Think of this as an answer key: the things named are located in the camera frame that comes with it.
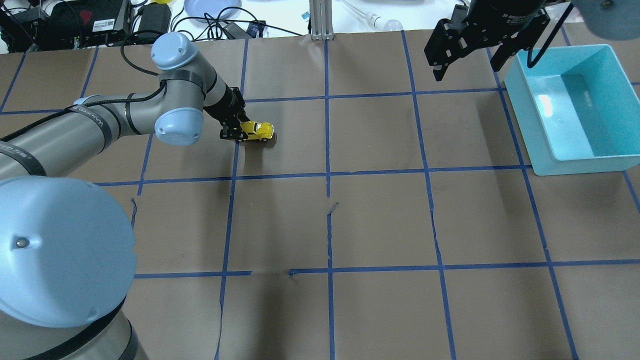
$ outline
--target yellow object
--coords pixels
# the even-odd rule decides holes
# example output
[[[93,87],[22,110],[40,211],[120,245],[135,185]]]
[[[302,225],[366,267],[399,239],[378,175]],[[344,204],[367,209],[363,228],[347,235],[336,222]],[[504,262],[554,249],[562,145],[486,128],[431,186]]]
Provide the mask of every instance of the yellow object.
[[[244,121],[240,123],[240,126],[249,135],[247,140],[265,142],[273,137],[273,125],[268,122]]]

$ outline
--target blue bin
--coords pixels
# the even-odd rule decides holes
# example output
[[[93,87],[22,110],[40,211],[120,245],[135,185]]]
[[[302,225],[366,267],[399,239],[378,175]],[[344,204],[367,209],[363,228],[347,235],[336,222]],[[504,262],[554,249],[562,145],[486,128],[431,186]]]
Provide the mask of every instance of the blue bin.
[[[626,170],[640,163],[640,101],[609,45],[554,47],[505,80],[538,175]]]

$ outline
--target plastic bin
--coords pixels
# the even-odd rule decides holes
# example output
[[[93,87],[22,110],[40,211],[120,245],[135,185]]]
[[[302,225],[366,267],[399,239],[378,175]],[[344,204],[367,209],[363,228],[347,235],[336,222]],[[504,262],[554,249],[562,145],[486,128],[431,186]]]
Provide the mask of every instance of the plastic bin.
[[[538,175],[626,170],[640,163],[640,101],[609,45],[547,49],[505,80]]]

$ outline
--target barcode sticker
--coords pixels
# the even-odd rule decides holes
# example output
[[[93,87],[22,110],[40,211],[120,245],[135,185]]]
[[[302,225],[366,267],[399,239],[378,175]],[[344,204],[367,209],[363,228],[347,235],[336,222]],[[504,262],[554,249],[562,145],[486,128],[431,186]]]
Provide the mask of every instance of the barcode sticker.
[[[97,31],[105,31],[105,30],[113,30],[113,24],[115,24],[116,19],[107,19],[100,20],[93,23],[93,32]]]

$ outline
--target screw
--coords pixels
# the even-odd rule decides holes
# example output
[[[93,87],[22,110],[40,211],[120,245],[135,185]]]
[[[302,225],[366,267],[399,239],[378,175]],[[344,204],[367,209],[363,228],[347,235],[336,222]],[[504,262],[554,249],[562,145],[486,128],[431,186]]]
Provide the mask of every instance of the screw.
[[[23,249],[27,246],[29,246],[29,239],[25,239],[25,238],[19,238],[16,242],[15,242],[15,246],[18,249]]]

